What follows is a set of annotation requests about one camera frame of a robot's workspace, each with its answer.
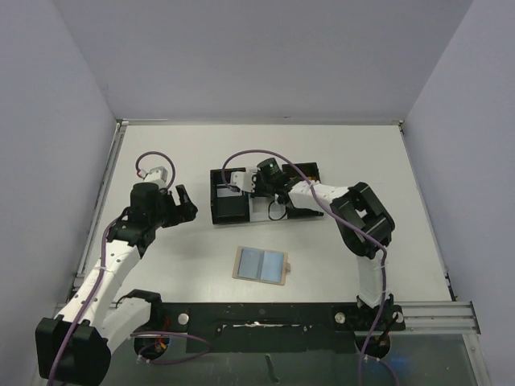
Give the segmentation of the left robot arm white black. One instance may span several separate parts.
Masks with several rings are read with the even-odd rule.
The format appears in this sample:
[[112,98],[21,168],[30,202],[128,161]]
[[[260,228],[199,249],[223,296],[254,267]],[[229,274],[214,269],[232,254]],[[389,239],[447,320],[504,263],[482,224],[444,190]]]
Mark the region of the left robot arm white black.
[[152,331],[163,323],[162,307],[138,299],[109,314],[108,309],[129,272],[154,242],[160,228],[193,221],[198,209],[185,186],[171,193],[157,183],[137,183],[130,204],[104,230],[101,256],[72,299],[54,318],[35,329],[39,374],[56,381],[98,385],[111,356],[135,329]]

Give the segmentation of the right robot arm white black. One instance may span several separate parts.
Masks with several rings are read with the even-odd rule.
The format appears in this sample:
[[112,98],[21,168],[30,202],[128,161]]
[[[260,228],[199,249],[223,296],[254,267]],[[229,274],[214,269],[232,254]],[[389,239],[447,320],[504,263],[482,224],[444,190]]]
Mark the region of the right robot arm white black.
[[251,192],[271,197],[291,209],[325,211],[337,223],[345,246],[357,258],[360,323],[378,328],[387,319],[389,297],[386,280],[387,247],[395,223],[372,188],[366,183],[333,187],[306,175],[291,178],[275,158],[257,165],[250,178]]

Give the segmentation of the black white card tray organizer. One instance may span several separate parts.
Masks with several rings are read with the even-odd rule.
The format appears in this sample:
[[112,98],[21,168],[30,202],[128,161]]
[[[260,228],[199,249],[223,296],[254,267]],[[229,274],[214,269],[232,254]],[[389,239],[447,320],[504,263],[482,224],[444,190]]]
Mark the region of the black white card tray organizer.
[[279,205],[272,198],[253,198],[251,193],[231,192],[223,184],[221,170],[210,170],[210,196],[211,218],[214,225],[249,224],[323,216],[321,211]]

